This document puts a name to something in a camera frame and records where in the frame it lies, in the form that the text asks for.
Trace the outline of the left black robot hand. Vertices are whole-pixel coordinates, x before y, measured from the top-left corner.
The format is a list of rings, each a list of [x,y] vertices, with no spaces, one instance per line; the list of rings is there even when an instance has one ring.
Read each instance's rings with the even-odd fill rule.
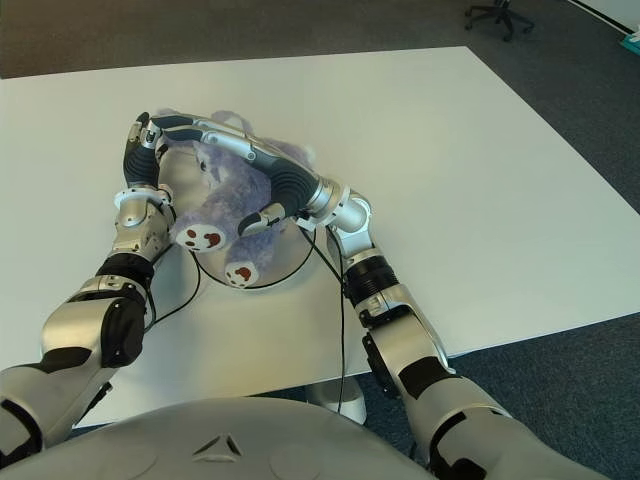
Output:
[[[123,156],[123,173],[129,188],[158,188],[157,148],[161,136],[162,130],[153,123],[148,112],[138,115],[129,130]]]

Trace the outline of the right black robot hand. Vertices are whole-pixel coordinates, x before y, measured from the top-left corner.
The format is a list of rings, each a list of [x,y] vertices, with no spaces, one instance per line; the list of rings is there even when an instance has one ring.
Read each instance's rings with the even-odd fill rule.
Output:
[[[191,114],[154,115],[147,127],[166,138],[220,147],[239,156],[270,182],[269,202],[239,222],[241,237],[270,229],[310,208],[322,190],[322,177],[276,146],[244,130]]]

